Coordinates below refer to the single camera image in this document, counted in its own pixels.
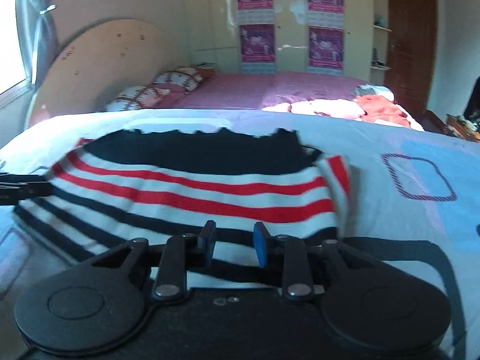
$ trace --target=pink blanket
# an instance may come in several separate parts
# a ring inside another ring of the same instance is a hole
[[[352,100],[365,81],[343,76],[278,72],[274,75],[218,74],[192,93],[162,108],[262,109],[314,99]]]

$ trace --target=striped garment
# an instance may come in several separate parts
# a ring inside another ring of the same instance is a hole
[[[337,237],[343,219],[335,205],[346,214],[340,207],[349,191],[345,163],[333,157],[316,166],[314,159],[296,133],[285,130],[265,137],[225,129],[117,131],[66,154],[47,173],[53,195],[21,202],[15,213],[78,261],[127,239],[159,244],[174,234],[198,233],[212,219],[212,267],[189,273],[189,285],[277,285],[278,278],[258,268],[254,223],[317,244]]]

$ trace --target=corner shelf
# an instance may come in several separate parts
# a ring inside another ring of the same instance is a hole
[[[386,66],[373,66],[373,65],[371,65],[370,67],[374,71],[390,71],[390,70],[392,70],[391,67],[386,67]]]
[[[376,29],[378,29],[378,30],[387,31],[387,32],[392,32],[392,30],[390,30],[390,29],[387,28],[387,27],[382,27],[382,26],[373,25],[373,28],[376,28]]]

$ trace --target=patterned pillow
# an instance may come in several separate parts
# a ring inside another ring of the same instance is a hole
[[[116,112],[158,107],[159,103],[169,94],[169,90],[151,86],[129,87],[107,104],[103,111]]]
[[[172,92],[191,92],[198,87],[205,78],[211,77],[212,72],[195,66],[177,67],[160,74],[153,85],[157,88]]]

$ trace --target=wooden headboard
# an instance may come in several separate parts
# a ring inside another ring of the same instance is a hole
[[[49,117],[95,112],[127,86],[187,63],[175,40],[138,20],[113,20],[84,32],[51,66],[32,98],[25,129]]]

